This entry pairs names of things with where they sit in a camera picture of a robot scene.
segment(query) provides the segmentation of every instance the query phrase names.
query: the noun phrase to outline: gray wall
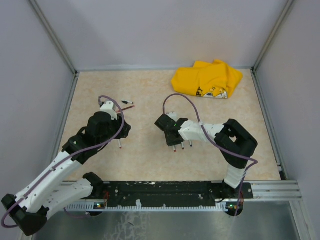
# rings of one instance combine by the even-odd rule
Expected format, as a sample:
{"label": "gray wall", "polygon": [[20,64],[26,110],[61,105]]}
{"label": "gray wall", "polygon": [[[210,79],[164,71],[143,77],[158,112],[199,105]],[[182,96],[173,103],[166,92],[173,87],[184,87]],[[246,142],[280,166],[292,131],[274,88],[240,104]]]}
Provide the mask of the gray wall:
{"label": "gray wall", "polygon": [[253,66],[286,0],[37,0],[78,70]]}
{"label": "gray wall", "polygon": [[[298,180],[314,226],[320,187],[320,1],[296,1],[258,70],[291,179]],[[316,228],[320,237],[320,228]]]}
{"label": "gray wall", "polygon": [[[0,1],[0,33],[2,198],[20,191],[49,163],[73,76],[28,1]],[[4,212],[0,206],[1,217]],[[0,239],[16,239],[19,232],[0,227]]]}

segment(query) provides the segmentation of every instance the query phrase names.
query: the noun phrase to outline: white pin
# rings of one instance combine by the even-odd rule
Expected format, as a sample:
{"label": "white pin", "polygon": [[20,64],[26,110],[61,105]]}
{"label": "white pin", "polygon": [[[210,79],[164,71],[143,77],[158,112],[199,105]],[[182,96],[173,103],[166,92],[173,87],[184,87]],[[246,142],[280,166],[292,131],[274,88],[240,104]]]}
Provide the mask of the white pin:
{"label": "white pin", "polygon": [[122,149],[121,141],[118,139],[119,148]]}

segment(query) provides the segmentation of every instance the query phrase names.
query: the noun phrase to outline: folded yellow shirt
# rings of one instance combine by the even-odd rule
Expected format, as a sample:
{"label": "folded yellow shirt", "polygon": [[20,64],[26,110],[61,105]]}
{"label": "folded yellow shirt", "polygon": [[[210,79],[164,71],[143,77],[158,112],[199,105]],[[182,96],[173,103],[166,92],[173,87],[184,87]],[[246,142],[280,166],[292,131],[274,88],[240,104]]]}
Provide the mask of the folded yellow shirt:
{"label": "folded yellow shirt", "polygon": [[240,71],[221,60],[196,61],[193,67],[179,67],[171,80],[173,89],[182,94],[227,99],[241,81]]}

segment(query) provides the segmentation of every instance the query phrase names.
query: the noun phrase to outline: purple cable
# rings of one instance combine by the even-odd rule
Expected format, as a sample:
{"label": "purple cable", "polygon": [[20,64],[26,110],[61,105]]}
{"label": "purple cable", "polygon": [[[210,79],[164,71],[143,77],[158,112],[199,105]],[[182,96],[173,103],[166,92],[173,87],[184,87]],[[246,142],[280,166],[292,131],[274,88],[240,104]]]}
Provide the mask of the purple cable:
{"label": "purple cable", "polygon": [[[192,105],[192,107],[193,107],[193,109],[194,109],[194,111],[195,111],[196,118],[197,118],[198,122],[200,123],[201,120],[200,120],[200,116],[199,116],[199,113],[198,113],[198,110],[197,110],[196,105],[195,105],[187,96],[185,96],[185,95],[183,95],[183,94],[180,94],[180,93],[173,93],[173,94],[171,94],[171,95],[169,95],[169,96],[166,97],[166,99],[164,100],[163,105],[162,105],[163,114],[166,114],[166,107],[165,107],[165,105],[166,105],[167,100],[168,100],[169,98],[171,98],[172,96],[175,96],[175,95],[184,97],[185,99],[187,99],[187,100],[189,101],[189,103]],[[253,158],[250,158],[250,157],[247,157],[247,156],[242,156],[242,155],[240,155],[240,154],[234,153],[234,152],[232,152],[232,151],[229,151],[229,150],[227,150],[227,149],[219,146],[218,144],[216,144],[216,143],[210,138],[210,136],[207,134],[207,131],[206,131],[206,129],[205,129],[205,127],[204,127],[203,125],[201,125],[201,128],[202,128],[202,130],[203,130],[204,135],[205,135],[206,138],[209,140],[209,142],[210,142],[212,145],[214,145],[216,148],[218,148],[219,150],[221,150],[222,152],[225,152],[225,153],[227,153],[227,154],[230,154],[230,155],[232,155],[232,156],[235,156],[235,157],[240,158],[240,159],[243,159],[243,160],[248,160],[248,161],[253,162],[253,163],[251,163],[249,166],[246,167],[245,173],[246,173],[252,166],[258,164],[258,161],[255,160],[255,159],[253,159]],[[235,210],[234,216],[237,216],[237,214],[238,214],[238,209],[239,209],[239,205],[240,205],[240,198],[241,198],[241,191],[242,191],[242,186],[243,186],[243,184],[244,184],[245,177],[246,177],[246,176],[244,175],[243,178],[242,178],[242,180],[241,180],[241,182],[240,182],[240,185],[239,185],[238,200],[237,200],[236,210]]]}
{"label": "purple cable", "polygon": [[84,149],[81,149],[79,151],[76,151],[74,152],[73,154],[65,157],[64,159],[62,159],[60,162],[58,162],[56,165],[54,165],[52,167],[52,171],[49,170],[47,171],[24,195],[23,197],[24,198],[20,198],[15,204],[13,204],[6,212],[5,214],[3,215],[2,219],[1,219],[1,226],[6,228],[6,229],[12,229],[12,228],[16,228],[18,227],[18,225],[6,225],[5,223],[5,220],[7,218],[7,216],[10,214],[10,212],[16,207],[18,206],[24,199],[26,199],[29,194],[51,173],[53,172],[58,166],[60,166],[61,164],[63,164],[65,161],[71,159],[72,157],[74,157],[75,155],[78,155],[78,154],[81,154],[83,152],[86,152],[86,151],[89,151],[89,150],[92,150],[92,149],[96,149],[96,148],[100,148],[108,143],[110,143],[113,139],[115,139],[119,133],[122,131],[122,129],[124,128],[124,125],[125,125],[125,115],[124,115],[124,112],[122,111],[121,107],[119,106],[119,104],[113,100],[112,98],[108,97],[108,96],[105,96],[105,95],[101,95],[98,97],[98,103],[99,105],[101,106],[102,102],[101,102],[101,98],[105,98],[105,99],[108,99],[110,100],[111,102],[113,102],[116,107],[119,109],[120,113],[121,113],[121,117],[122,117],[122,121],[121,121],[121,126],[119,128],[119,130],[115,133],[115,135],[113,135],[113,137],[111,137],[110,139],[108,139],[107,141],[103,142],[103,143],[100,143],[98,145],[95,145],[95,146],[91,146],[91,147],[87,147],[87,148],[84,148]]}

